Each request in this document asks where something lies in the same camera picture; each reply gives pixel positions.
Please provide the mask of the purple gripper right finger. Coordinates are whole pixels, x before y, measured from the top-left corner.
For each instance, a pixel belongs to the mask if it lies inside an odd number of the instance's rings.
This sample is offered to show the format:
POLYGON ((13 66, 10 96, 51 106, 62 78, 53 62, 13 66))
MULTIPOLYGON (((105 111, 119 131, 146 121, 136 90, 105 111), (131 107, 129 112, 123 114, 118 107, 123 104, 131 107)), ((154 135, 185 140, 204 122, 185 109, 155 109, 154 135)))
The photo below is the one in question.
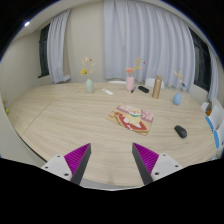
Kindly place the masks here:
POLYGON ((145 185, 182 169, 168 154, 157 154, 137 143, 132 144, 132 154, 145 185))

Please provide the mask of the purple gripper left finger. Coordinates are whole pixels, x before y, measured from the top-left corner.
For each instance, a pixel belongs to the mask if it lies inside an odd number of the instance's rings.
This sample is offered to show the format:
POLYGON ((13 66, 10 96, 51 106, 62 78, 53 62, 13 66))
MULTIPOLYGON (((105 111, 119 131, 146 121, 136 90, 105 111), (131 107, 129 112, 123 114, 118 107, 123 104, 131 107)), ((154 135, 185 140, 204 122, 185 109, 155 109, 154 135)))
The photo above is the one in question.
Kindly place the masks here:
POLYGON ((42 169, 79 185, 90 155, 91 144, 88 143, 66 155, 56 154, 42 166, 42 169))

